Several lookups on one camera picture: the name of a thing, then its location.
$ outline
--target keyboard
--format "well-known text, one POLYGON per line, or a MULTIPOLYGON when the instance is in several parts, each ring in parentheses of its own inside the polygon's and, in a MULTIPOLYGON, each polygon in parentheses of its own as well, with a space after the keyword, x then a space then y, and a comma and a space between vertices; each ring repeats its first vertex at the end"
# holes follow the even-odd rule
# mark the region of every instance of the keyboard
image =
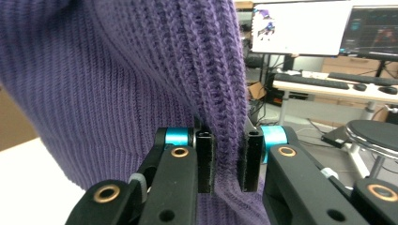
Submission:
POLYGON ((302 83, 302 84, 308 84, 308 85, 313 85, 313 86, 331 87, 331 88, 344 89, 344 90, 349 89, 349 86, 346 82, 335 82, 335 81, 321 80, 321 79, 315 79, 315 78, 290 76, 290 75, 286 75, 286 74, 275 75, 274 81, 289 82, 289 83, 302 83))
POLYGON ((398 85, 398 80, 395 79, 366 77, 366 76, 346 74, 346 73, 331 72, 328 78, 357 82, 357 83, 374 83, 375 85, 379 86, 398 85))

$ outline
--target teal cylindrical joint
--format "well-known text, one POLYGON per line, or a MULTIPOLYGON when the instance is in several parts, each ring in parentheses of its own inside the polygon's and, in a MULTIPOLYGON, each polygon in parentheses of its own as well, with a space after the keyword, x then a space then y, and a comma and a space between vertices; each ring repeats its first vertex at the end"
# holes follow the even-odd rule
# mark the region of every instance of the teal cylindrical joint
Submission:
POLYGON ((266 156, 263 163, 268 162, 269 149, 273 145, 287 143, 286 133, 282 126, 261 126, 264 134, 264 145, 266 149, 266 156))
POLYGON ((165 143, 173 145, 188 145, 188 129, 186 127, 167 128, 165 143))

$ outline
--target purple knit sweater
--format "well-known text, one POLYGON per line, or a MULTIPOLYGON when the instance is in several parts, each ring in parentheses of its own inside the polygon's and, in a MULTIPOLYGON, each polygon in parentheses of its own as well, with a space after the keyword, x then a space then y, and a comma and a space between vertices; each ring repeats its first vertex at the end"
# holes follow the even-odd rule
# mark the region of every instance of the purple knit sweater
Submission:
POLYGON ((0 82, 82 188, 127 180, 159 127, 198 115, 217 138, 200 224, 268 224, 237 183, 246 114, 230 0, 0 0, 0 82))

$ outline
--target brass bolt hole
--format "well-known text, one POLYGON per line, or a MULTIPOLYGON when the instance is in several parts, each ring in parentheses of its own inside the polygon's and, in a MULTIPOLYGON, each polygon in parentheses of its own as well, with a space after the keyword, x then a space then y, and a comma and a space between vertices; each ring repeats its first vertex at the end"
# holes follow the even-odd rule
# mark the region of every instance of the brass bolt hole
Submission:
POLYGON ((369 191, 375 195, 377 198, 387 201, 387 202, 397 202, 398 195, 395 191, 391 190, 388 187, 384 187, 381 185, 369 185, 369 191))
POLYGON ((339 221, 339 222, 343 222, 345 221, 345 216, 340 212, 337 211, 335 209, 330 209, 327 211, 329 217, 331 217, 332 219, 339 221))
POLYGON ((170 222, 174 219, 175 213, 172 210, 165 209, 159 214, 159 219, 162 222, 170 222))
POLYGON ((120 188, 116 185, 100 187, 94 193, 94 201, 97 203, 108 203, 113 201, 120 194, 120 188))
POLYGON ((188 153, 189 151, 186 148, 175 148, 172 150, 172 156, 175 158, 183 158, 187 156, 188 153))
POLYGON ((280 147, 278 152, 285 157, 293 157, 296 155, 296 151, 289 147, 280 147))

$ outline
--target computer monitor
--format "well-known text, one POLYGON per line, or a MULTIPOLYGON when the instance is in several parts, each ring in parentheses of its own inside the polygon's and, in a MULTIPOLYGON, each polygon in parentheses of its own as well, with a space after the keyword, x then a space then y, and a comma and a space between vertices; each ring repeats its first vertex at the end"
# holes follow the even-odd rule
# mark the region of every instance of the computer monitor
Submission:
POLYGON ((340 54, 398 61, 398 6, 354 7, 340 54))
POLYGON ((349 1, 256 4, 252 51, 337 55, 351 8, 349 1))

